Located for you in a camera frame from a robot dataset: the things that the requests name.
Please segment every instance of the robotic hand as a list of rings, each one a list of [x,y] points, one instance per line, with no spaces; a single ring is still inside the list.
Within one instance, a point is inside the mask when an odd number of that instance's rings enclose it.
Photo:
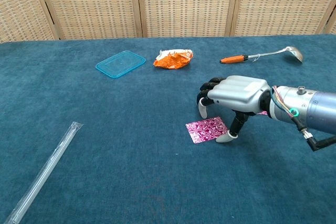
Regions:
[[[336,136],[317,141],[308,131],[310,127],[336,134],[334,93],[306,90],[303,86],[271,88],[263,79],[229,76],[226,79],[212,78],[201,86],[197,104],[202,118],[207,118],[206,106],[213,103],[236,112],[228,133],[216,139],[218,143],[238,138],[248,118],[262,111],[267,111],[272,119],[294,123],[313,151],[336,143]]]

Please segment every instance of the green led ring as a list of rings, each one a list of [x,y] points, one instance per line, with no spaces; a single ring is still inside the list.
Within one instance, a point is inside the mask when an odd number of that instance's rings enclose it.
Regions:
[[[289,112],[292,113],[293,116],[295,116],[295,117],[299,116],[299,110],[296,109],[296,108],[291,108],[291,109],[289,110]]]

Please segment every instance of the pink patterned paper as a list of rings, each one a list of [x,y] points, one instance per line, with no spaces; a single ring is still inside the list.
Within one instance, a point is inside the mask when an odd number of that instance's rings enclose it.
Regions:
[[[195,144],[218,138],[227,132],[227,127],[218,116],[185,125]]]
[[[267,115],[267,111],[262,111],[262,112],[258,113],[257,115]]]

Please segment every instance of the orange snack bag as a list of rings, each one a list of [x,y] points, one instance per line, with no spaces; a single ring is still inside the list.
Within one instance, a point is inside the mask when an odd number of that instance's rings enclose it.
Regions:
[[[187,65],[192,58],[193,52],[191,50],[161,50],[153,65],[159,68],[178,69]]]

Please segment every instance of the plastic straw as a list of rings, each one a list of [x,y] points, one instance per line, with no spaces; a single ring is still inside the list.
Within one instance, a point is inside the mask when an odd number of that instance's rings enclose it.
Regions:
[[[77,133],[77,131],[83,125],[77,122],[72,122],[71,126],[69,127],[68,131],[65,133],[61,141],[59,142],[58,146],[48,159],[48,161],[44,164],[41,171],[38,173],[36,178],[34,179],[33,183],[29,187],[28,191],[24,194],[21,200],[18,202],[14,210],[12,211],[11,215],[8,216],[4,224],[18,224],[22,220],[23,216],[27,212],[28,208],[33,203],[35,197],[43,187],[44,183],[48,179],[49,175],[57,165],[59,159],[62,157],[63,153],[67,149],[68,145],[70,144],[71,140]]]

